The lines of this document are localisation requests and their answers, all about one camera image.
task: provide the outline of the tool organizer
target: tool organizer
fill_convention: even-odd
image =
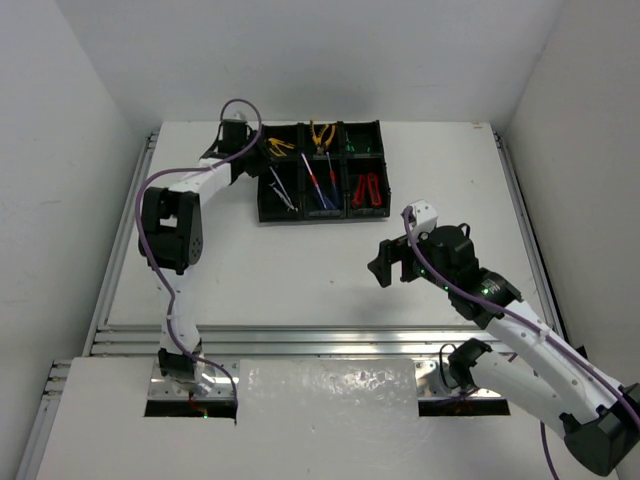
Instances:
[[[391,188],[380,122],[337,122],[335,125],[336,132],[327,151],[338,190],[337,202],[333,194],[329,162],[326,155],[317,155],[310,124],[263,127],[263,141],[267,150],[270,138],[276,138],[292,147],[272,150],[272,160],[273,169],[295,209],[289,208],[274,189],[278,187],[274,175],[271,172],[265,173],[258,180],[260,222],[373,219],[389,216]],[[317,124],[316,130],[319,131],[322,127],[322,124]],[[331,203],[336,204],[333,205],[334,208],[324,208],[302,154],[305,154],[325,198],[329,197]]]

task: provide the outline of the white tabletop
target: white tabletop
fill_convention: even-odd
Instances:
[[[242,360],[236,427],[145,418],[152,363],[73,361],[38,480],[551,478],[538,421],[513,404],[510,416],[419,417],[409,359]],[[601,478],[548,437],[560,478]]]
[[[165,122],[150,172],[195,165],[217,122]],[[488,124],[382,122],[391,218],[332,224],[258,223],[257,180],[241,178],[203,209],[205,250],[194,267],[201,325],[435,326],[468,323],[424,281],[381,289],[367,270],[378,243],[404,233],[400,212],[424,198],[440,225],[471,225],[481,265],[502,274],[542,315],[536,285]],[[177,177],[165,177],[168,185]],[[155,279],[132,235],[111,325],[157,325],[164,317]]]

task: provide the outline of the yellow pliers handle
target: yellow pliers handle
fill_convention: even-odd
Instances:
[[[289,150],[293,150],[294,148],[296,148],[296,146],[293,145],[292,143],[283,142],[282,140],[278,140],[277,138],[273,138],[273,137],[267,138],[267,142],[270,145],[269,151],[271,152],[271,155],[273,155],[274,157],[286,157],[287,152],[282,150],[283,148],[286,148]]]
[[[320,129],[320,134],[316,135],[315,122],[311,120],[311,139],[313,140],[313,144],[316,146],[316,151],[318,155],[324,155],[324,152],[327,151],[327,149],[329,148],[329,145],[331,145],[333,137],[336,134],[336,126],[331,125],[331,131],[329,132],[329,137],[323,142],[322,137],[324,137],[324,134],[327,133],[328,129],[329,129],[329,125],[325,125]]]

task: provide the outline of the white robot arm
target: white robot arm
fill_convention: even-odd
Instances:
[[[424,201],[403,212],[406,235],[380,243],[369,270],[382,287],[391,265],[402,282],[424,278],[448,293],[452,306],[511,347],[526,362],[511,363],[477,339],[448,357],[457,388],[500,393],[548,425],[590,471],[606,476],[640,439],[640,385],[621,383],[595,368],[558,336],[501,275],[481,268],[470,227],[437,226]]]
[[[197,166],[177,169],[189,171],[178,182],[144,189],[136,218],[140,253],[158,274],[158,289],[169,305],[158,351],[160,369],[163,376],[170,374],[183,382],[194,382],[196,363],[203,360],[200,334],[190,311],[193,302],[188,298],[193,291],[192,269],[204,247],[201,208],[242,173],[255,177],[268,171],[270,164],[264,143],[256,139],[260,132],[252,131],[245,120],[223,120],[220,133],[222,139],[216,139]],[[232,156],[236,159],[225,163]]]

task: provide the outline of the white wall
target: white wall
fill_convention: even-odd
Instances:
[[[0,6],[0,479],[81,353],[142,138],[53,0]]]
[[[511,116],[562,0],[57,0],[141,131],[212,120]]]
[[[569,334],[624,382],[640,381],[639,121],[640,2],[569,1],[508,140]],[[638,471],[640,448],[622,478]]]

